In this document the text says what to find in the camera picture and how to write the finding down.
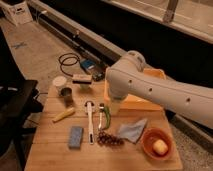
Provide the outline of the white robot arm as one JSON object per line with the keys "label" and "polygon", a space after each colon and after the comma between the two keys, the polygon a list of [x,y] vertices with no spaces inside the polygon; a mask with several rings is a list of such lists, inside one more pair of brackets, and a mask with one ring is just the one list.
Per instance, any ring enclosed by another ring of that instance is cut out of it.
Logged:
{"label": "white robot arm", "polygon": [[213,88],[149,76],[145,66],[144,56],[131,50],[109,67],[110,99],[122,101],[131,94],[213,129]]}

